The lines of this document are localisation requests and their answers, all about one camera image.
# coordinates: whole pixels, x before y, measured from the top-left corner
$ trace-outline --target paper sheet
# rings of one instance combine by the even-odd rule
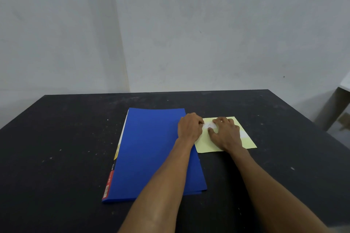
[[[232,118],[234,120],[234,124],[238,125],[240,128],[240,137],[242,140],[243,147],[255,148],[256,145],[254,144],[253,140],[251,140],[249,135],[244,131],[242,125],[239,124],[239,122],[235,117],[227,117],[227,119],[230,119],[230,118]],[[211,127],[215,133],[218,132],[218,128],[216,124],[212,122],[213,119],[216,119],[216,118],[203,118],[204,120],[203,133],[195,142],[196,150],[198,153],[222,151],[210,140],[210,137],[209,137],[208,127]]]

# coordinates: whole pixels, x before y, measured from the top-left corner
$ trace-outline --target forearm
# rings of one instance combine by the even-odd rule
[[[264,171],[247,150],[230,154],[267,232],[328,232],[319,218]]]
[[[132,205],[119,232],[174,232],[191,144],[177,140],[163,165]]]

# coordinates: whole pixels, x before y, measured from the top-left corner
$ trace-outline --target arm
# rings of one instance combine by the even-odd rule
[[[213,122],[216,134],[209,128],[211,140],[228,152],[238,167],[258,216],[269,233],[329,232],[306,205],[264,171],[242,147],[239,126],[232,119],[219,117]]]
[[[190,151],[202,134],[203,123],[195,113],[181,118],[172,151],[131,206],[119,233],[175,232]]]

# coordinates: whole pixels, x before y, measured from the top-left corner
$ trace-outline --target left hand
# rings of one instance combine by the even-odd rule
[[[181,117],[177,125],[178,138],[193,145],[202,134],[203,124],[203,118],[195,112],[186,114],[185,117]]]

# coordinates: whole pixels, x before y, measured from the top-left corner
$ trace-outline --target dark tabletop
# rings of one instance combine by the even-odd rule
[[[350,224],[350,150],[269,90],[48,95],[0,130],[5,232],[116,232],[132,202],[102,204],[129,107],[235,116],[249,152],[328,226]],[[237,167],[199,154],[208,190],[184,196],[178,232],[259,232]]]

